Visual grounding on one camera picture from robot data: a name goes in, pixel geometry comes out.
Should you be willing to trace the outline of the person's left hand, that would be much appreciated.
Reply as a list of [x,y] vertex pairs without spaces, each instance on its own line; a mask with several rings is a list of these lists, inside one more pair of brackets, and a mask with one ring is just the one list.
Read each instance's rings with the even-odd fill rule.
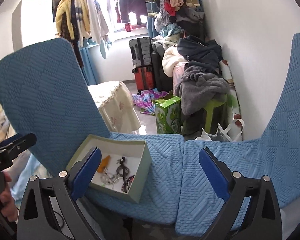
[[12,181],[10,175],[7,172],[2,172],[5,180],[5,189],[0,194],[0,201],[3,204],[1,214],[8,219],[9,222],[16,222],[18,219],[18,210],[15,206],[14,198],[11,195],[9,183]]

